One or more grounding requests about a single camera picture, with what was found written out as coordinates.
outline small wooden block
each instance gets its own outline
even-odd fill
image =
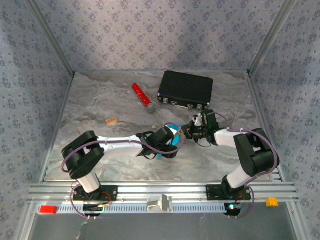
[[[107,125],[111,125],[111,124],[115,124],[116,122],[118,122],[118,118],[116,116],[109,118],[107,120],[105,120]]]

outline black mounting plate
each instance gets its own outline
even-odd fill
[[[206,199],[208,201],[222,201],[222,200],[234,200],[237,199],[244,200],[251,200],[250,190],[249,188],[244,188],[240,191],[231,192],[228,196],[225,196],[222,185],[221,184],[210,184],[205,186],[206,190]]]
[[[109,196],[111,197],[112,201],[117,200],[118,196],[118,186],[116,185],[105,185],[101,186],[99,191],[93,192],[93,193],[86,193],[84,188],[82,186],[78,187],[73,194],[73,201],[102,201],[102,202],[108,202]]]

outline patterned wallpaper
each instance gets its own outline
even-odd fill
[[[283,0],[36,0],[76,72],[246,70]]]
[[[0,3],[0,239],[39,180],[70,82],[24,1]]]
[[[300,0],[253,77],[314,239],[320,239],[320,2]]]

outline enclosure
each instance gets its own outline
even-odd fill
[[[60,239],[79,229],[90,239],[101,237],[101,224],[117,221],[127,230],[115,231],[118,238],[234,238],[219,230],[229,226],[243,239],[246,233],[266,239],[270,232],[274,239],[320,239],[319,1],[4,0],[0,21],[1,239],[43,238],[43,227],[57,239],[55,228],[70,222]],[[150,232],[135,229],[132,215],[119,212],[114,221],[105,217],[82,227],[62,207],[73,186],[60,169],[62,149],[89,130],[119,138],[188,123],[198,110],[158,102],[167,70],[213,79],[210,109],[228,120],[217,116],[220,126],[264,129],[280,166],[252,183],[256,208],[239,223],[176,207],[168,217],[136,212]],[[133,83],[156,104],[155,113]],[[107,125],[112,117],[118,122]],[[103,184],[117,184],[124,199],[137,198],[135,191],[163,193],[202,206],[204,186],[220,183],[239,164],[234,148],[186,141],[173,159],[104,157],[94,171]],[[279,207],[266,209],[268,197],[278,198]],[[38,214],[45,203],[60,206],[55,220]],[[251,231],[262,216],[278,222]],[[167,225],[157,222],[162,218]],[[217,222],[221,227],[212,230]],[[174,223],[190,226],[189,232],[181,234]],[[278,224],[285,230],[274,230]]]

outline yellow block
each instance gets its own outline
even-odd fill
[[[107,120],[105,120],[107,125],[111,125],[111,124],[115,124],[116,122],[118,122],[118,118],[116,116],[109,118]]]
[[[268,197],[265,204],[267,207],[278,207],[278,200],[275,197]]]

